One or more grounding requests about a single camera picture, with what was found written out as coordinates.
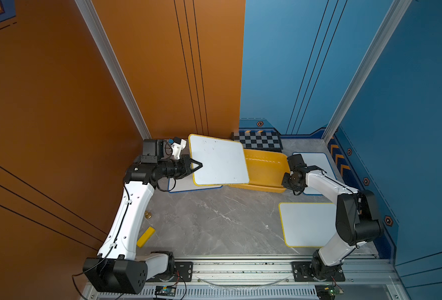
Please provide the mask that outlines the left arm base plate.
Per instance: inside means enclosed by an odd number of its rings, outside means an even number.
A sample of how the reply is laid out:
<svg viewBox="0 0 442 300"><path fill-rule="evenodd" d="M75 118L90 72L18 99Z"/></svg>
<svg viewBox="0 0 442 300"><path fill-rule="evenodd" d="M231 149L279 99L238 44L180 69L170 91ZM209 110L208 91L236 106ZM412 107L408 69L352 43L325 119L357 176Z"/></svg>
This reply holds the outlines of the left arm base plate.
<svg viewBox="0 0 442 300"><path fill-rule="evenodd" d="M158 274L147 280L148 283L175 283L178 281L185 281L190 283L192 281L194 264L192 261L176 261L174 267L174 274L170 276L164 276Z"/></svg>

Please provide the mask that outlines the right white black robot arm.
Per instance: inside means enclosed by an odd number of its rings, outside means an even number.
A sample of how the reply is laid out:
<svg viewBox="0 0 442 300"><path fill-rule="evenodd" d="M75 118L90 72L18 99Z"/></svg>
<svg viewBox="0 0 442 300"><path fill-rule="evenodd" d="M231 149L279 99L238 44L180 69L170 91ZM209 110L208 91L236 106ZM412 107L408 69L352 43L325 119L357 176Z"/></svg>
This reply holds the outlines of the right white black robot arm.
<svg viewBox="0 0 442 300"><path fill-rule="evenodd" d="M301 154L289 156L287 164L290 171L283 175L284 188L296 196L313 188L336 205L336 232L314 252L309 266L314 280L331 280L354 250L384 235L376 196L372 191L360 191L328 177L322 168L307 165Z"/></svg>

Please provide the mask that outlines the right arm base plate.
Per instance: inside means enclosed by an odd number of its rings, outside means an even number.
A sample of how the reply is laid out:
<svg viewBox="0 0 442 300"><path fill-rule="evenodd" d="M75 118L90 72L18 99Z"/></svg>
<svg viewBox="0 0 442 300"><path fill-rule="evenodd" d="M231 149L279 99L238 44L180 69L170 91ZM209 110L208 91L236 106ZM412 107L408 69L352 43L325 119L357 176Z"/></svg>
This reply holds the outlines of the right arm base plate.
<svg viewBox="0 0 442 300"><path fill-rule="evenodd" d="M295 282L344 282L346 277L342 265L325 266L323 264L312 266L311 262L291 262Z"/></svg>

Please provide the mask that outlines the yellow plastic storage box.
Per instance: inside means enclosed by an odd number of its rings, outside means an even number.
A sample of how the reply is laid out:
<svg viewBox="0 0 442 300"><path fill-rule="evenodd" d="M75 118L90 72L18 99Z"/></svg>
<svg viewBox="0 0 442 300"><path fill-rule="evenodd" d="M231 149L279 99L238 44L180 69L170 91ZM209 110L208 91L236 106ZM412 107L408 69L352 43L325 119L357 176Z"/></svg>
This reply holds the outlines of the yellow plastic storage box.
<svg viewBox="0 0 442 300"><path fill-rule="evenodd" d="M254 149L244 149L243 152L250 181L247 184L230 184L230 187L269 193L286 191L282 180L291 171L285 154Z"/></svg>

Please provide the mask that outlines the yellow-framed whiteboard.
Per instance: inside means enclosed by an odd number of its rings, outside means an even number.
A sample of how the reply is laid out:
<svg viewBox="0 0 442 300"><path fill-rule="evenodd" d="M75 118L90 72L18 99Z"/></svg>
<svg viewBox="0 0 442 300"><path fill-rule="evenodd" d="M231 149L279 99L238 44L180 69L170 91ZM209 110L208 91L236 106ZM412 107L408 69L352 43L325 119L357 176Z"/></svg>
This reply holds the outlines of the yellow-framed whiteboard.
<svg viewBox="0 0 442 300"><path fill-rule="evenodd" d="M249 183L244 147L238 141L191 134L190 157L202 163L193 173L197 186L239 185Z"/></svg>
<svg viewBox="0 0 442 300"><path fill-rule="evenodd" d="M282 202L278 205L283 240L290 248L321 248L336 233L336 205Z"/></svg>

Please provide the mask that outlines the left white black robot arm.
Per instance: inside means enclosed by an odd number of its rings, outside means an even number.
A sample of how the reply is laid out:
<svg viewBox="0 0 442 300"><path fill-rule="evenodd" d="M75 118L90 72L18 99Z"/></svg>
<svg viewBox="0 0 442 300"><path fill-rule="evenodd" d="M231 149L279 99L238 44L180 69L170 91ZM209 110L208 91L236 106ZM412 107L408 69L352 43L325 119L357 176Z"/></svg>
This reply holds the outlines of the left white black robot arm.
<svg viewBox="0 0 442 300"><path fill-rule="evenodd" d="M186 140L175 137L169 142L172 153L166 156L163 139L143 142L142 154L123 177L122 200L107 238L97 256L88 257L83 264L82 274L96 291L137 295L149 279L169 281L175 276L175 259L170 251L152 252L136 260L137 236L159 181L181 180L201 169L202 163L182 154L186 144Z"/></svg>

